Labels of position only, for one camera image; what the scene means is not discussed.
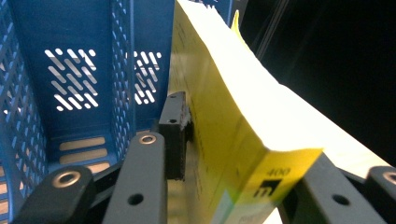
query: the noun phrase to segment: dark background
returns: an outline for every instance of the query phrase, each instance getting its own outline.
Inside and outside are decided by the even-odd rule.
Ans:
[[[289,0],[268,32],[280,2],[249,0],[247,44],[280,83],[395,166],[396,1]]]

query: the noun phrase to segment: blue plastic crate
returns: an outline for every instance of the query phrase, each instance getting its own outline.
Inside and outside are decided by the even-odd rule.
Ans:
[[[2,222],[48,173],[122,160],[160,116],[174,0],[0,2]],[[204,2],[230,22],[232,1]]]

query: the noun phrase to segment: crate ventilation slot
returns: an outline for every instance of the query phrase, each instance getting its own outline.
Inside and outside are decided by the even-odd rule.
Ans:
[[[53,96],[60,103],[56,109],[80,110],[99,106],[94,99],[98,92],[94,88],[97,80],[94,77],[96,66],[92,62],[96,56],[93,49],[88,53],[83,49],[65,52],[46,49],[45,54],[52,61],[48,69],[55,77],[50,83],[57,91]]]
[[[158,82],[157,75],[158,71],[160,71],[158,61],[161,57],[162,55],[160,52],[134,52],[134,70],[138,80],[138,82],[134,84],[137,92],[134,95],[134,99],[139,105],[147,105],[155,102],[153,93],[157,92],[157,90],[154,83]]]

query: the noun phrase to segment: yellow booklet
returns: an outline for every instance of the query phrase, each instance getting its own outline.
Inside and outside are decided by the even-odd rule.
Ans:
[[[214,8],[176,3],[170,92],[185,91],[190,223],[262,223],[322,151]]]

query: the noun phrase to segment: printed number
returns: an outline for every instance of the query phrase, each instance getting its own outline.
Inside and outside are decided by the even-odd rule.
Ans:
[[[286,176],[290,173],[290,168],[275,168],[270,170],[267,174],[269,176]]]

